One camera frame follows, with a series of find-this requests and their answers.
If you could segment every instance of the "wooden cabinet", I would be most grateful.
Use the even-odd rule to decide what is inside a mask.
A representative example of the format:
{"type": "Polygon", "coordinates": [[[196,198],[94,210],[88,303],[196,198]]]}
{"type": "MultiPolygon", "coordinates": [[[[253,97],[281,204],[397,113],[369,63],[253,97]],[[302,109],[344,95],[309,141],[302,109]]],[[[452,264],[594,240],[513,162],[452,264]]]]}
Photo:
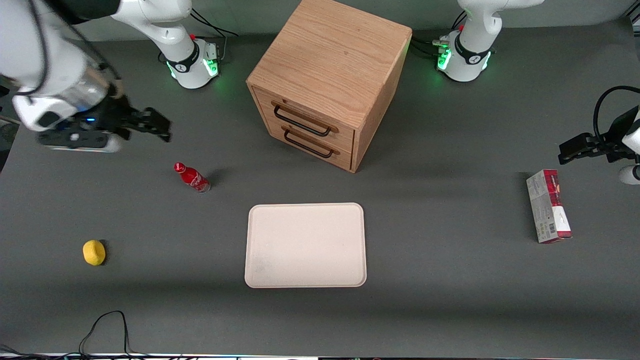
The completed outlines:
{"type": "Polygon", "coordinates": [[[302,0],[246,80],[274,138],[356,172],[393,98],[412,31],[302,0]]]}

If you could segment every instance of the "wall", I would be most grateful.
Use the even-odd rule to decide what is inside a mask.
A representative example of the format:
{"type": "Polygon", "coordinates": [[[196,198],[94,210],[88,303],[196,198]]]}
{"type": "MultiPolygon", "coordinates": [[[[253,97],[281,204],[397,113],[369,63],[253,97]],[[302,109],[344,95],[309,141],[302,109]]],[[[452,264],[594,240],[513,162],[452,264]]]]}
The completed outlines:
{"type": "MultiPolygon", "coordinates": [[[[460,13],[454,0],[339,0],[342,3],[407,25],[413,29],[451,26],[460,13]]],[[[216,26],[240,34],[277,33],[299,0],[193,0],[193,8],[216,26]]],[[[523,10],[502,13],[508,28],[599,24],[623,15],[634,0],[546,0],[523,10]]],[[[206,36],[209,29],[188,18],[189,32],[206,36]]],[[[132,40],[144,36],[111,18],[82,24],[79,29],[93,41],[132,40]]]]}

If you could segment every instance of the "bottle cap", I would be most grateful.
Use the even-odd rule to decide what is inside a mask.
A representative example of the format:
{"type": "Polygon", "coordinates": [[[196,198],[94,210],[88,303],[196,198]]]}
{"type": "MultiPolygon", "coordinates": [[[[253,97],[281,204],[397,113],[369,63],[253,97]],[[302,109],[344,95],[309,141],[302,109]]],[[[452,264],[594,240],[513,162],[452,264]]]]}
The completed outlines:
{"type": "Polygon", "coordinates": [[[177,171],[179,174],[183,173],[185,170],[187,170],[187,167],[184,166],[183,163],[175,163],[175,165],[173,166],[173,169],[175,171],[177,171]]]}

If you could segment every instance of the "wooden top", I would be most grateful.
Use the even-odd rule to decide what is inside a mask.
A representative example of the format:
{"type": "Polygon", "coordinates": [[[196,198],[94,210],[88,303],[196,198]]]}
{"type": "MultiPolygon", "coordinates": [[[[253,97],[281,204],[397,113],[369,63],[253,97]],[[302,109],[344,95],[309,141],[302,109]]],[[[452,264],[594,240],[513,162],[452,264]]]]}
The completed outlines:
{"type": "Polygon", "coordinates": [[[411,33],[332,0],[302,0],[247,82],[360,129],[411,33]]]}

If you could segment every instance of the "black metal handle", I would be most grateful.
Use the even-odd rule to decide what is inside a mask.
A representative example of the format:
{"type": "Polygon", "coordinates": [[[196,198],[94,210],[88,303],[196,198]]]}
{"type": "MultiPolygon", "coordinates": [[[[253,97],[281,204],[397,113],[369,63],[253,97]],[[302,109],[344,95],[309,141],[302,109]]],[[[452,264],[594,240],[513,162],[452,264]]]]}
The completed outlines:
{"type": "Polygon", "coordinates": [[[322,159],[331,158],[331,155],[333,155],[333,150],[332,149],[329,149],[329,153],[328,154],[323,154],[322,152],[319,152],[319,151],[317,151],[315,149],[311,149],[310,147],[306,146],[303,143],[299,143],[296,140],[293,140],[292,138],[289,138],[287,136],[289,133],[290,133],[290,131],[288,129],[286,129],[284,131],[284,140],[287,140],[288,142],[290,142],[290,143],[292,143],[292,144],[294,144],[294,145],[296,145],[298,147],[301,147],[302,149],[305,149],[306,151],[311,152],[312,154],[316,154],[316,155],[320,156],[322,159]]]}
{"type": "Polygon", "coordinates": [[[331,128],[327,127],[327,130],[324,133],[321,133],[318,130],[314,130],[304,124],[300,124],[299,122],[295,121],[295,120],[291,120],[288,117],[281,115],[278,113],[278,110],[280,110],[280,105],[276,105],[275,108],[273,108],[273,114],[276,115],[276,117],[280,120],[286,121],[288,123],[290,123],[291,125],[297,126],[302,130],[306,130],[309,133],[312,133],[313,135],[317,135],[320,136],[322,138],[324,138],[325,136],[329,135],[329,133],[331,132],[331,128]]]}

